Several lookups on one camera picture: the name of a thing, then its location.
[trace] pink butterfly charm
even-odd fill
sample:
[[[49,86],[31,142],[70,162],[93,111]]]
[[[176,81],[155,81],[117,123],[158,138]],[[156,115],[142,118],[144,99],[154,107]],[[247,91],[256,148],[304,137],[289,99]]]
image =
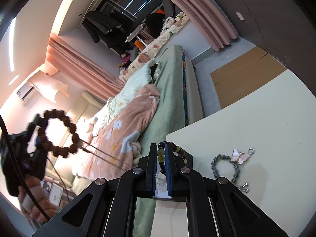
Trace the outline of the pink butterfly charm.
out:
[[[231,162],[238,162],[239,165],[242,165],[245,161],[247,161],[251,155],[254,153],[253,148],[249,148],[248,153],[241,153],[237,149],[234,149],[233,156],[230,159]]]

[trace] light switch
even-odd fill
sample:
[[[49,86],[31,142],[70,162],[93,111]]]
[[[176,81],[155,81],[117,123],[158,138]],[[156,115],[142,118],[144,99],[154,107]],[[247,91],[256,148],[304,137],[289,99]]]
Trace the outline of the light switch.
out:
[[[239,17],[240,20],[245,20],[244,17],[241,15],[240,12],[236,12],[237,16]]]

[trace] hanging clothes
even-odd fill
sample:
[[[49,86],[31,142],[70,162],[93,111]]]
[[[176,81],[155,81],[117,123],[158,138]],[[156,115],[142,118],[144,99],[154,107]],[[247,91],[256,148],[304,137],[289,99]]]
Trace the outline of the hanging clothes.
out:
[[[87,30],[94,43],[102,39],[109,48],[117,53],[123,53],[129,44],[125,43],[127,34],[121,29],[122,24],[100,11],[89,11],[83,21],[83,27]]]

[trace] air conditioner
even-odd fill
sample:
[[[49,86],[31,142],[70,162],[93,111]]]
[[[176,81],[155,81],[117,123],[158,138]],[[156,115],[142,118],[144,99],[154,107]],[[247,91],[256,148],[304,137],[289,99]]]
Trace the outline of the air conditioner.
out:
[[[19,91],[16,92],[20,100],[22,101],[22,104],[24,105],[29,101],[29,99],[34,95],[36,92],[35,88],[31,86],[31,83],[26,82]]]

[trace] pink curtain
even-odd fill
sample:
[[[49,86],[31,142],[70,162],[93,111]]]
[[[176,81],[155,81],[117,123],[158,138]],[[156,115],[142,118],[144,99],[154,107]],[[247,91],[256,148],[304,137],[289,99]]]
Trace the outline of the pink curtain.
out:
[[[82,55],[57,35],[51,34],[46,60],[102,100],[117,95],[124,83]]]
[[[213,0],[171,0],[200,30],[215,51],[229,45],[237,33]]]

